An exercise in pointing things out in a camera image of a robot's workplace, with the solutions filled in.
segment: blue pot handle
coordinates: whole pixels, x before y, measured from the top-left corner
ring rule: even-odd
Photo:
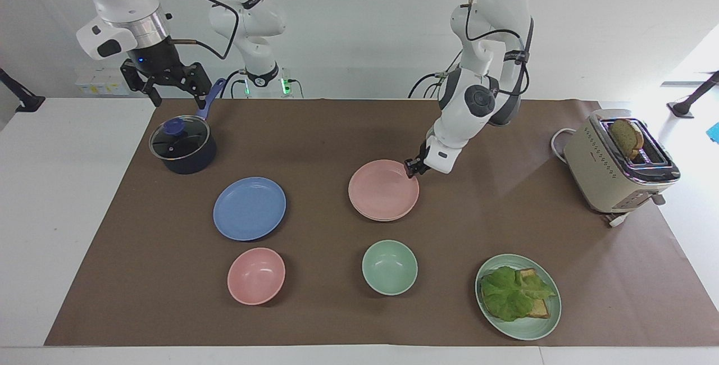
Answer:
[[[207,115],[210,113],[210,105],[214,101],[215,97],[217,97],[217,95],[222,91],[225,86],[225,83],[227,83],[225,79],[217,79],[215,84],[210,89],[209,94],[207,94],[207,97],[205,97],[205,108],[198,109],[195,115],[202,118],[203,120],[207,120]]]

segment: toaster lever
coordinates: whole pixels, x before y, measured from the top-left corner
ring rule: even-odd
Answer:
[[[658,206],[662,206],[663,204],[667,203],[662,194],[654,194],[652,196],[652,202],[654,202],[654,204],[657,204]]]

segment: toast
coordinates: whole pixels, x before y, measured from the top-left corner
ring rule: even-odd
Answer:
[[[523,278],[525,276],[536,274],[537,271],[534,270],[534,268],[524,268],[524,270],[519,270],[519,275],[521,275]],[[533,317],[536,319],[549,318],[549,309],[547,309],[547,304],[545,303],[544,299],[534,299],[534,306],[532,307],[532,310],[529,312],[529,314],[527,314],[527,317]]]
[[[622,154],[629,160],[634,160],[642,147],[644,147],[644,135],[631,120],[620,118],[609,125],[609,132],[614,142],[622,151]]]

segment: brown paper mat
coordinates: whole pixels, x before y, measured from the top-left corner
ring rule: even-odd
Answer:
[[[552,156],[555,130],[578,127],[596,103],[524,102],[510,125],[473,139],[451,175],[420,178],[417,206],[389,223],[354,211],[349,178],[367,161],[415,156],[436,102],[217,101],[216,160],[175,175],[147,138],[193,106],[167,99],[155,112],[46,345],[526,345],[493,329],[475,301],[477,270],[499,253],[532,258],[562,294],[559,326],[529,344],[719,345],[719,314],[657,207],[610,230]],[[280,226],[252,243],[212,221],[216,197],[246,176],[267,176],[288,197]],[[415,285],[395,298],[362,278],[365,249],[382,239],[419,262]],[[277,250],[287,279],[275,299],[247,307],[226,273],[254,247]]]

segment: pink bowl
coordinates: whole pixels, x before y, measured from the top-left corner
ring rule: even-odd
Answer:
[[[275,297],[285,282],[285,262],[270,248],[258,247],[239,255],[229,267],[227,289],[237,302],[262,304]]]
[[[352,206],[372,220],[397,220],[412,210],[418,198],[419,181],[407,178],[403,163],[398,161],[370,161],[349,181]]]

